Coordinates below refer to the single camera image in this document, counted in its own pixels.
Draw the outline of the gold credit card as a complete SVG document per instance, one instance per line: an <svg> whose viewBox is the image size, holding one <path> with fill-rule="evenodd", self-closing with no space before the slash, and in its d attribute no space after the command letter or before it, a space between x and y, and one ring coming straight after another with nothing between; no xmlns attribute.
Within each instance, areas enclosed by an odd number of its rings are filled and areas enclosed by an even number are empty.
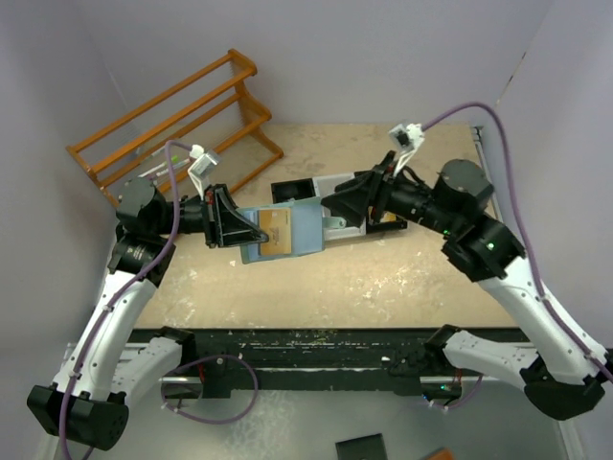
<svg viewBox="0 0 613 460"><path fill-rule="evenodd" d="M269 237L260 244L260 254L265 257L289 255L292 251L291 209L268 208L258 211L259 226Z"/></svg>

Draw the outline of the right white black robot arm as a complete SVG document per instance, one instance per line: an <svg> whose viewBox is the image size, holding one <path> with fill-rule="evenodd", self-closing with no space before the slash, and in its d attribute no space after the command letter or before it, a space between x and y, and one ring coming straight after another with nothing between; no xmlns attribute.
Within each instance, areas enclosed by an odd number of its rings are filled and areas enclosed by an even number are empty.
<svg viewBox="0 0 613 460"><path fill-rule="evenodd" d="M565 421L603 398L612 356L537 285L528 253L486 208L493 186L475 163L446 162L434 186L405 171L392 176L393 156L337 185L322 204L349 225L385 212L443 236L442 252L458 271L495 299L532 343L530 350L445 325L426 342L427 367L494 377L521 390L543 414Z"/></svg>

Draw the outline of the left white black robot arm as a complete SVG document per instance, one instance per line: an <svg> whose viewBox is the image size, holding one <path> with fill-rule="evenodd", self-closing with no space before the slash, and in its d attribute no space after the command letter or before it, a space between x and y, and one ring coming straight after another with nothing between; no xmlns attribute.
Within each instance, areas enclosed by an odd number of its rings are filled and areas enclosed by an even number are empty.
<svg viewBox="0 0 613 460"><path fill-rule="evenodd" d="M201 233L210 248L267 242L243 217L225 185L204 195L166 200L144 178L128 181L116 209L119 224L102 294L81 338L49 385L36 385L27 406L67 449L112 449L131 406L165 375L203 366L193 333L163 328L127 364L120 359L134 325L159 288L179 234Z"/></svg>

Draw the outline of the black bin with gold card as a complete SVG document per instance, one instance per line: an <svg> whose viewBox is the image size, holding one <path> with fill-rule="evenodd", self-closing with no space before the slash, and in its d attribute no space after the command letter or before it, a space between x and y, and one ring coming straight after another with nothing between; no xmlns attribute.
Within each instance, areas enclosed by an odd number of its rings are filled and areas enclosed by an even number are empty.
<svg viewBox="0 0 613 460"><path fill-rule="evenodd" d="M372 224L371 222L369 222L370 211L371 211L371 208L369 206L367 216L365 220L363 221L363 223L360 225L364 227L365 232L367 234L382 233L385 231L397 231L397 230L403 230L407 228L408 223L405 219L389 211L384 211L384 214L381 217L379 224Z"/></svg>

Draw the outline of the pens on rack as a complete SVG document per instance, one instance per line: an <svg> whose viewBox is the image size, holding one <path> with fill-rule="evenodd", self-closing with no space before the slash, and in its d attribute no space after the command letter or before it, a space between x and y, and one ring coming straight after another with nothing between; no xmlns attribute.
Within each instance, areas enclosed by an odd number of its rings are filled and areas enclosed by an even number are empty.
<svg viewBox="0 0 613 460"><path fill-rule="evenodd" d="M171 157L171 165L174 170L181 169L191 163L191 159L189 157L180 157L178 155L173 155ZM164 161L145 172L140 174L140 177L147 178L149 180L157 179L169 172L169 165L167 161Z"/></svg>

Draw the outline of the orange wooden rack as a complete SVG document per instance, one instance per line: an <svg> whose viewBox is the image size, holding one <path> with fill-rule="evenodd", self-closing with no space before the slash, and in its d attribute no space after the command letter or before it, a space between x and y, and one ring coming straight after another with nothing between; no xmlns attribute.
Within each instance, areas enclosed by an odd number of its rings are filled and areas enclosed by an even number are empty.
<svg viewBox="0 0 613 460"><path fill-rule="evenodd" d="M216 84L213 89L198 96L194 101L175 111L157 125L145 130L144 133L136 135L134 139L122 144L102 159L90 163L84 158L83 153L86 150L98 144L110 134L126 127L129 123L146 115L160 104L224 66L230 67L232 76ZM162 150L169 140L184 138L221 114L222 111L236 105L241 117L241 127L235 133L223 138L214 147L214 151L222 154L244 138L251 137L270 152L268 159L239 179L230 188L231 192L236 192L275 162L284 158L282 148L262 130L262 126L272 120L270 109L250 93L245 83L257 74L258 67L254 60L236 49L230 49L224 56L199 69L146 103L127 112L110 125L103 127L98 132L77 142L75 145L67 146L66 151L110 205L117 207L119 205L119 198L111 192L113 185L127 177L129 173L135 172L138 167L152 158L157 151Z"/></svg>

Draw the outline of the black square plate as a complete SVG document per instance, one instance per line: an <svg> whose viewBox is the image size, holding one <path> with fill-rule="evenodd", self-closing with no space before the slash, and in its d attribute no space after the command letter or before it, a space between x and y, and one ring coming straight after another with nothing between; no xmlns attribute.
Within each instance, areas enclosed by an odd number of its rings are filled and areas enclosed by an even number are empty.
<svg viewBox="0 0 613 460"><path fill-rule="evenodd" d="M381 433L353 438L335 444L338 460L387 460Z"/></svg>

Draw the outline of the orange brown object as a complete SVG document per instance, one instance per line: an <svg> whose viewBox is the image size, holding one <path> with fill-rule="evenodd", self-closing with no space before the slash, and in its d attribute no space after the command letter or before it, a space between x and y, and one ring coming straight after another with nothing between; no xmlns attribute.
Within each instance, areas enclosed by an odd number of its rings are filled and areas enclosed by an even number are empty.
<svg viewBox="0 0 613 460"><path fill-rule="evenodd" d="M454 460L454 456L449 448L438 448L424 455L421 460Z"/></svg>

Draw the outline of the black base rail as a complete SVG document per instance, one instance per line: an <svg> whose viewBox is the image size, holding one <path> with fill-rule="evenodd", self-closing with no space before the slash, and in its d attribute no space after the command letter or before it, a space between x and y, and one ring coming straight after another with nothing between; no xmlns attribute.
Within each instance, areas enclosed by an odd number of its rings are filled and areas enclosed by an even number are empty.
<svg viewBox="0 0 613 460"><path fill-rule="evenodd" d="M460 371L426 353L431 329L192 329L186 370L163 378L173 398L225 399L235 390L383 391L454 402Z"/></svg>

